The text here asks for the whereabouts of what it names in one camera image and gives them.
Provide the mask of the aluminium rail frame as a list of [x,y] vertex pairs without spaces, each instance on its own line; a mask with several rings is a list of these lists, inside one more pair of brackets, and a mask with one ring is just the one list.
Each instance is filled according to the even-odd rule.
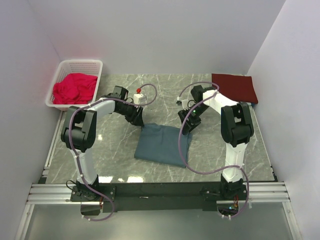
[[[101,118],[93,147],[94,163],[103,183],[130,186],[141,183],[201,183],[219,174],[198,175],[187,169],[135,160],[140,130],[117,114]],[[250,179],[248,207],[233,220],[216,212],[188,210],[119,211],[111,218],[90,222],[80,214],[82,204],[71,202],[65,185],[76,171],[59,140],[44,168],[48,180],[33,184],[16,238],[18,240],[300,240],[291,200],[273,169],[259,128],[246,150]]]

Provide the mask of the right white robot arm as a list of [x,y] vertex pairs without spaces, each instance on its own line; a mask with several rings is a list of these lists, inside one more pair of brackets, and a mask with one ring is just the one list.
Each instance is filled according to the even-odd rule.
[[178,135],[178,151],[184,165],[191,169],[182,154],[181,138],[191,133],[201,123],[201,115],[211,108],[220,114],[220,133],[226,144],[225,166],[217,169],[222,171],[219,193],[222,198],[230,200],[237,194],[237,187],[243,184],[244,154],[254,126],[249,105],[236,102],[219,92],[219,86],[212,83],[209,87],[195,85],[190,91],[194,104],[189,107],[187,100],[177,97],[177,103],[183,106],[178,112],[181,128]]

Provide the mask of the white plastic laundry basket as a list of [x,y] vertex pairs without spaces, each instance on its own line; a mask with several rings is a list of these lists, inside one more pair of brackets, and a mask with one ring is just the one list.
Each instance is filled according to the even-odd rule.
[[63,81],[68,74],[74,74],[74,73],[81,73],[81,74],[97,77],[95,89],[93,92],[93,97],[89,103],[95,102],[97,98],[97,92],[100,84],[102,70],[103,70],[103,62],[101,60],[94,60],[94,59],[63,60],[58,65],[55,71],[55,74],[51,80],[50,87],[46,95],[45,104],[48,107],[57,108],[60,111],[66,111],[71,106],[71,104],[54,104],[53,88],[56,83],[60,83],[61,81]]

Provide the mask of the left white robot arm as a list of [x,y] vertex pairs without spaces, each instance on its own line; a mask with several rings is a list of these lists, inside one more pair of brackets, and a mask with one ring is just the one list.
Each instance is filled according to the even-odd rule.
[[96,140],[97,120],[109,114],[119,114],[133,126],[143,127],[143,107],[136,102],[127,102],[129,91],[115,86],[112,93],[83,107],[68,108],[61,132],[61,141],[70,150],[75,162],[77,179],[82,195],[88,201],[96,200],[100,188],[95,185],[98,174],[93,163],[92,147]]

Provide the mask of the blue-grey t-shirt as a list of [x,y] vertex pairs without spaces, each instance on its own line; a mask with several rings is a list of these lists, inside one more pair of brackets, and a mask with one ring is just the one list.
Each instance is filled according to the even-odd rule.
[[185,168],[180,153],[187,162],[193,135],[191,133],[182,135],[179,142],[179,133],[180,129],[177,127],[156,123],[145,124],[141,129],[134,158]]

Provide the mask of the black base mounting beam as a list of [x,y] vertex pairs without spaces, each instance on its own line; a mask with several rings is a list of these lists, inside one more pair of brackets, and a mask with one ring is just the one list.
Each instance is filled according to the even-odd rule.
[[98,211],[217,211],[219,201],[237,203],[246,200],[248,192],[243,182],[95,183],[92,189],[77,182],[70,201],[82,203],[86,216]]

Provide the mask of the crumpled pink-red t-shirt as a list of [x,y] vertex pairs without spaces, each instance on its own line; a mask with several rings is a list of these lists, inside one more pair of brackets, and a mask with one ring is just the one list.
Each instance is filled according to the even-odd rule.
[[97,76],[83,73],[70,73],[53,86],[53,104],[82,105],[93,100]]

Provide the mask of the folded dark red t-shirt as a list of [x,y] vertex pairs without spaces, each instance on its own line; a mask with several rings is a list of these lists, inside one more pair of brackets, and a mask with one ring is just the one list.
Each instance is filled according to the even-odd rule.
[[227,98],[254,105],[259,103],[251,76],[212,73],[211,79]]

